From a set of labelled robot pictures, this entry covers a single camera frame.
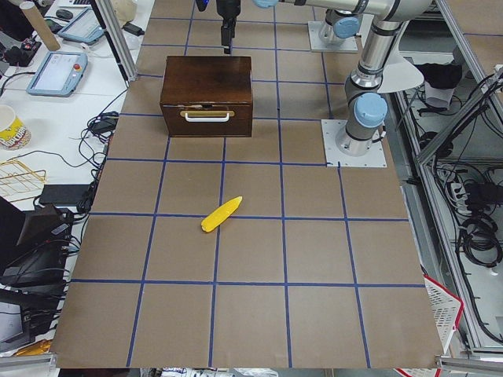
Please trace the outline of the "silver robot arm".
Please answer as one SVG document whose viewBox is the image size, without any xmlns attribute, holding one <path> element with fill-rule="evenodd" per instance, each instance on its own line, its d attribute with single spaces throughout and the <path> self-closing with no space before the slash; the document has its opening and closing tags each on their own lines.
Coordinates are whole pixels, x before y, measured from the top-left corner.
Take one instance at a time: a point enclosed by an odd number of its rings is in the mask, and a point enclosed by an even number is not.
<svg viewBox="0 0 503 377">
<path fill-rule="evenodd" d="M 345 82 L 349 117 L 336 135 L 337 148 L 348 156 L 363 156 L 373 143 L 373 135 L 383 126 L 387 102 L 378 91 L 383 85 L 385 64 L 399 44 L 405 23 L 421 15 L 429 1 L 293 1 L 296 6 L 371 14 L 373 21 L 358 66 Z"/>
<path fill-rule="evenodd" d="M 237 18 L 241 11 L 241 1 L 217 1 L 217 14 L 222 18 L 221 45 L 224 54 L 231 54 Z M 346 10 L 327 9 L 325 20 L 318 26 L 318 35 L 310 33 L 310 41 L 319 42 L 322 46 L 332 49 L 353 40 L 361 26 L 357 13 Z"/>
</svg>

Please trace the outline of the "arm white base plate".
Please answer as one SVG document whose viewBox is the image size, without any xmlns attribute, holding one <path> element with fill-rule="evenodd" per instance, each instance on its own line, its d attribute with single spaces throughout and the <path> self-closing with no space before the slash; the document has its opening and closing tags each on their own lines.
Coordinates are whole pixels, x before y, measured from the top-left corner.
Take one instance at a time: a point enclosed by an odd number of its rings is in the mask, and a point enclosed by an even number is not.
<svg viewBox="0 0 503 377">
<path fill-rule="evenodd" d="M 322 136 L 328 167 L 385 168 L 384 147 L 376 130 L 368 141 L 356 141 L 346 133 L 345 119 L 323 119 Z"/>
<path fill-rule="evenodd" d="M 356 17 L 339 20 L 334 25 L 309 21 L 310 50 L 313 52 L 357 53 L 356 34 L 360 21 Z"/>
</svg>

